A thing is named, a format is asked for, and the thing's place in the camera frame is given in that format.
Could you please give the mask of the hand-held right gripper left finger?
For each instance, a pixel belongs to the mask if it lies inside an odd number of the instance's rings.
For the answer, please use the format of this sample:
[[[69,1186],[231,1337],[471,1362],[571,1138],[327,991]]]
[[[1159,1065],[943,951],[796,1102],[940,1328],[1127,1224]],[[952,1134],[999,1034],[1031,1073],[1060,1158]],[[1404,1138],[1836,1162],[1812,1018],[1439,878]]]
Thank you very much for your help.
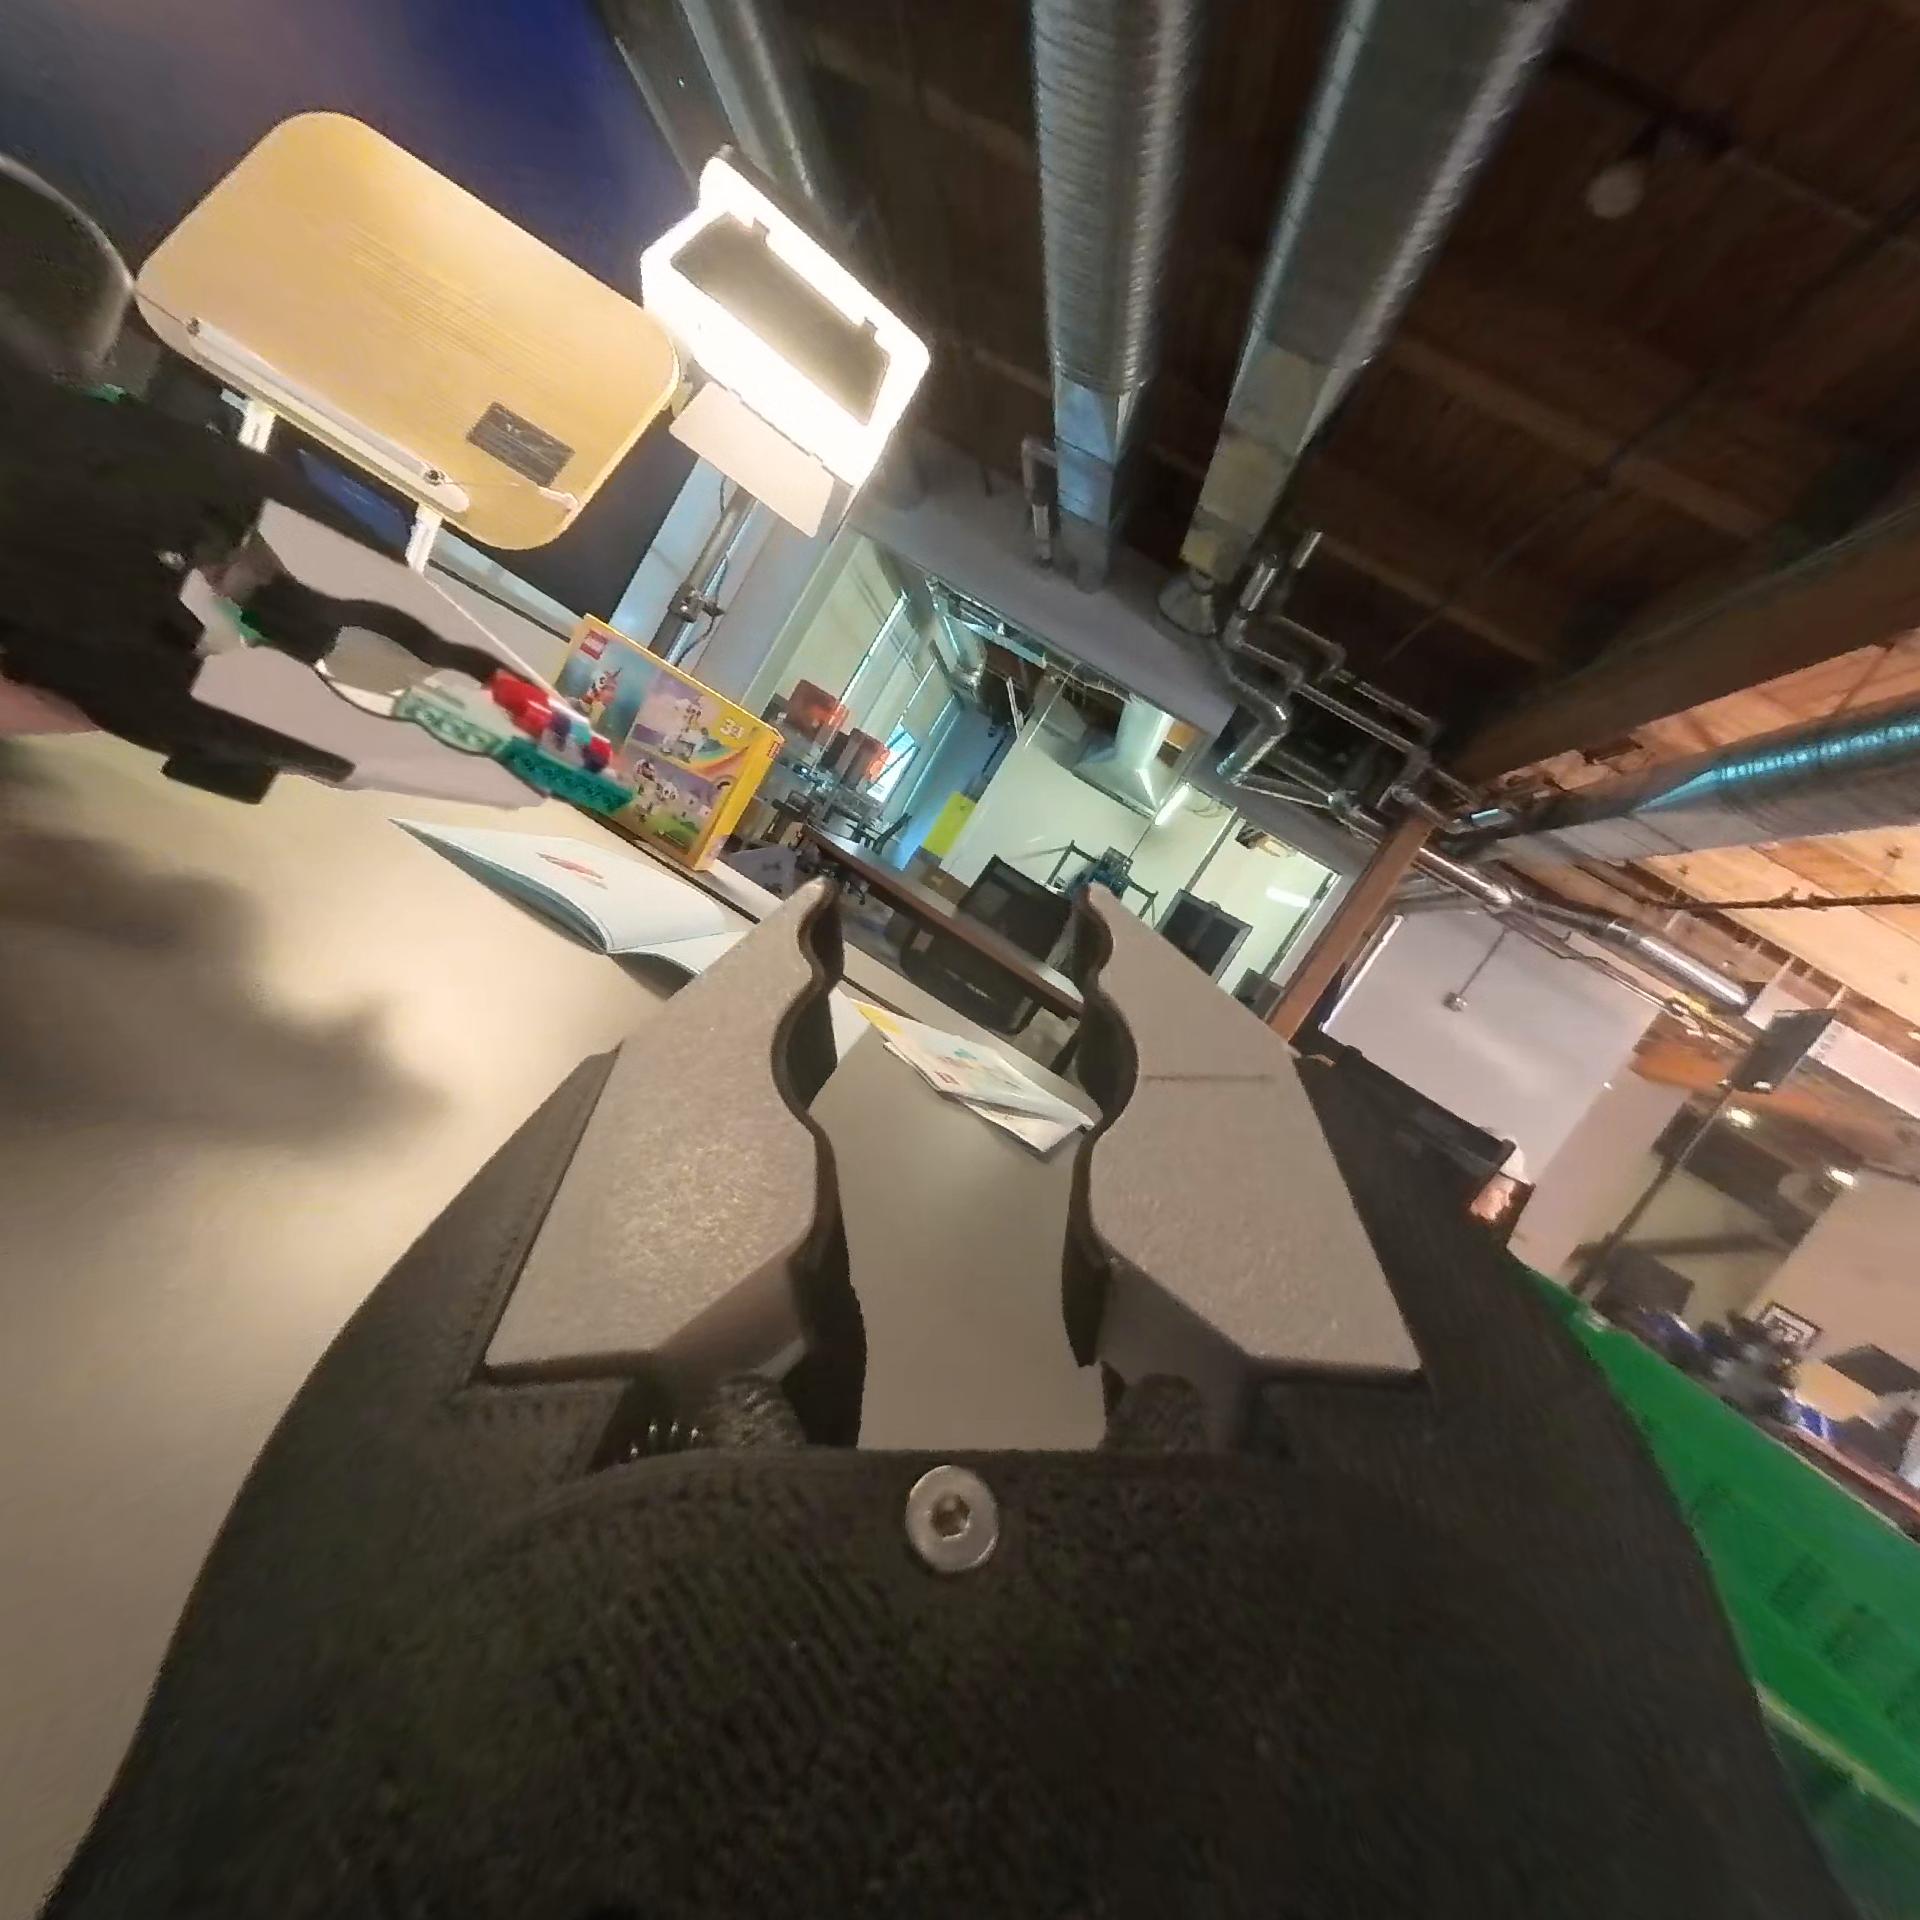
[[[534,1233],[487,1370],[622,1379],[678,1418],[721,1384],[782,1386],[813,1446],[861,1424],[869,1345],[831,1142],[843,931],[828,881],[622,1042]]]

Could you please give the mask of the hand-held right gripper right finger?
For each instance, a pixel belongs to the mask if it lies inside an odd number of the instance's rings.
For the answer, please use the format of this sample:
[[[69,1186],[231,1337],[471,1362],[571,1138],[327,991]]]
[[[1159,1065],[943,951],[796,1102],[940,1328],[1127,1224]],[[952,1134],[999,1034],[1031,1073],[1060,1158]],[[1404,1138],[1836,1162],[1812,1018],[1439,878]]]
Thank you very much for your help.
[[[1062,1321],[1108,1424],[1169,1382],[1205,1443],[1272,1386],[1419,1386],[1423,1362],[1296,1057],[1104,892],[1072,912]]]

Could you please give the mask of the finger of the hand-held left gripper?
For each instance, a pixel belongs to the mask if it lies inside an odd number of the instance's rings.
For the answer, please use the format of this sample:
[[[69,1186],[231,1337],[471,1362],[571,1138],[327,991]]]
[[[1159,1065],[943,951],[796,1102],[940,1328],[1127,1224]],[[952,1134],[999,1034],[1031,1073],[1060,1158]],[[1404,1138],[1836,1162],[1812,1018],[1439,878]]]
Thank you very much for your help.
[[[399,636],[365,627],[340,628],[317,672],[369,711],[492,711],[489,687],[502,662],[484,644],[447,640],[421,624]]]
[[[369,633],[428,675],[454,672],[473,682],[493,675],[529,676],[526,664],[513,664],[487,644],[447,638],[405,609],[317,592],[293,578],[267,582],[246,600],[219,598],[219,607],[237,616],[251,642],[313,668],[333,659],[345,633]]]

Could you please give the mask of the colourful lego balloon model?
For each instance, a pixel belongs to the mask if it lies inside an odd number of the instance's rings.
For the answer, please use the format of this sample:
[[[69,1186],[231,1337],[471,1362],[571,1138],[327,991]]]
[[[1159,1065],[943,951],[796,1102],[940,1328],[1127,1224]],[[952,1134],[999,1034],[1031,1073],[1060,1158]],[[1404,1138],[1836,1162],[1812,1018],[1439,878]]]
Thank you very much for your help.
[[[391,719],[576,809],[613,816],[635,801],[635,782],[620,774],[611,742],[584,713],[508,668],[484,680],[429,675],[393,699]]]

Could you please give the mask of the closed lego instruction booklet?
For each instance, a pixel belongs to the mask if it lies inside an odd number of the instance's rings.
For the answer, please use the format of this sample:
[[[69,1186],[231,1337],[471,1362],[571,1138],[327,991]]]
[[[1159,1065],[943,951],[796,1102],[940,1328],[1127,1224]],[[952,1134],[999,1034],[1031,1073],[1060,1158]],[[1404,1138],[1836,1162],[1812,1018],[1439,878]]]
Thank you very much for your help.
[[[1012,1065],[991,1048],[908,1020],[846,993],[831,995],[831,1034],[839,1052],[847,1052],[853,1046],[855,1020],[864,1022],[925,1088],[1019,1142],[1038,1158],[1051,1154],[1093,1127],[1093,1118],[1073,1102],[1049,1094],[1023,1068]]]

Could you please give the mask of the yellow lego box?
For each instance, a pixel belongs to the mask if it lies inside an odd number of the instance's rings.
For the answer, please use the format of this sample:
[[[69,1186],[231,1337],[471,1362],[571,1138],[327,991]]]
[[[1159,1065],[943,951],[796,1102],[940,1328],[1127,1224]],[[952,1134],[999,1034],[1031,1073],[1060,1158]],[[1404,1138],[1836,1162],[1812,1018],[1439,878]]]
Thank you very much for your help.
[[[772,774],[782,732],[589,616],[556,687],[633,792],[613,823],[688,872],[709,870]]]

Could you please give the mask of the small blue tablet screen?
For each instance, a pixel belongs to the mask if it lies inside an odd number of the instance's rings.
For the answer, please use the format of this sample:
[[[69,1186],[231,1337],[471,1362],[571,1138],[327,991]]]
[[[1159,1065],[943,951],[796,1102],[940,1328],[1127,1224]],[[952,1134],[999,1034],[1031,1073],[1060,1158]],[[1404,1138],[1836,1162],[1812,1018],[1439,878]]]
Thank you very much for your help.
[[[299,441],[289,455],[295,472],[316,490],[327,511],[373,550],[405,561],[415,531],[415,504],[388,486],[340,465],[325,449]]]

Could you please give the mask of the wooden book stand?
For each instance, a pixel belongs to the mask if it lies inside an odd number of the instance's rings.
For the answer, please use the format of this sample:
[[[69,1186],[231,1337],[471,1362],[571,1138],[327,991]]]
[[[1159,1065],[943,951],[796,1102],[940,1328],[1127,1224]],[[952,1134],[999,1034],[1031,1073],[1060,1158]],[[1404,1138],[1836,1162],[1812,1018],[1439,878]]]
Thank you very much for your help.
[[[167,350],[469,545],[558,542],[670,415],[637,303],[340,112],[279,121],[135,275]]]

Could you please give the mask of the black light stand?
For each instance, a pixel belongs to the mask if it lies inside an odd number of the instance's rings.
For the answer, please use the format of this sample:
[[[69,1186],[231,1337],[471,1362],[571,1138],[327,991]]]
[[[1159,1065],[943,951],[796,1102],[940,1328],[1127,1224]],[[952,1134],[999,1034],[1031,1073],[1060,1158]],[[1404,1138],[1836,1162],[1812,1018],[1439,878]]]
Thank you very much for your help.
[[[671,655],[685,632],[711,617],[753,508],[725,476],[695,472],[620,595],[613,628],[653,655]]]

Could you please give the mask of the brown wooden table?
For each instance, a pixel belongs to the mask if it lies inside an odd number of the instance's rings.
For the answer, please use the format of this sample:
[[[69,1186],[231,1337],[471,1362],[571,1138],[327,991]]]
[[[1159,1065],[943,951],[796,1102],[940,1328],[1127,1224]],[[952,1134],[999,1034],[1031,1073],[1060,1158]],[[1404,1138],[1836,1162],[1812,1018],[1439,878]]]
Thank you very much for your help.
[[[1073,904],[991,855],[960,904],[908,881],[855,843],[815,826],[801,847],[839,881],[904,919],[897,967],[908,982],[968,1022],[1004,1039],[1047,1014],[1077,1025],[1083,998],[1051,963],[1065,951]]]

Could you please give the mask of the white studio light panel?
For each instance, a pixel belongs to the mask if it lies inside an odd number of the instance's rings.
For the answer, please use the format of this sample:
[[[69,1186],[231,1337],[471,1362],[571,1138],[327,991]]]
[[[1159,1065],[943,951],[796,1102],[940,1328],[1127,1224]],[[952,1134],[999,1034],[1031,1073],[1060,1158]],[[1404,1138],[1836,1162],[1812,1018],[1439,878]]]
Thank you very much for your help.
[[[929,368],[923,339],[732,150],[643,251],[640,305],[678,358],[670,438],[801,537],[846,518]]]

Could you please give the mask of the large dark display screen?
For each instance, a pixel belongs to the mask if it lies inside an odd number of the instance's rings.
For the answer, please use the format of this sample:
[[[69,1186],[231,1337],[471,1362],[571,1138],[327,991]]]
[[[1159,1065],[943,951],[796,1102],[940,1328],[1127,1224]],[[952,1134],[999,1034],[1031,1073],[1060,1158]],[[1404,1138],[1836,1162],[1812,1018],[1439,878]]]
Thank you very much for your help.
[[[1,30],[5,156],[102,226],[133,275],[302,112],[369,127],[633,303],[640,254],[691,214],[598,4],[51,3],[5,4]],[[662,418],[558,542],[465,545],[611,624],[696,472]]]

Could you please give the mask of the green plastic bin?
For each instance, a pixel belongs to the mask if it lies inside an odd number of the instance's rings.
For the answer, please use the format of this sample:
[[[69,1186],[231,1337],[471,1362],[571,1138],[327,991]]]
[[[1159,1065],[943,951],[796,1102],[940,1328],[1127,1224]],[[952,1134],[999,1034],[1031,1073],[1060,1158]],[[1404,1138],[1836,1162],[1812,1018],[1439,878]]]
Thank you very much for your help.
[[[1766,1728],[1862,1916],[1917,1916],[1917,1550],[1566,1287],[1520,1276],[1640,1428]]]

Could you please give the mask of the silver corrugated ceiling duct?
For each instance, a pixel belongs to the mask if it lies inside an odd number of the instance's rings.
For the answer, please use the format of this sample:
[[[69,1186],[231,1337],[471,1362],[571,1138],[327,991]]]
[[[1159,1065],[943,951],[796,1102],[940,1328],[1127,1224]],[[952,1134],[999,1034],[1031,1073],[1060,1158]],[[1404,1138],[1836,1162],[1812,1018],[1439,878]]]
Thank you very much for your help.
[[[1917,702],[1854,708],[1643,775],[1464,816],[1470,852],[1640,863],[1917,823]]]

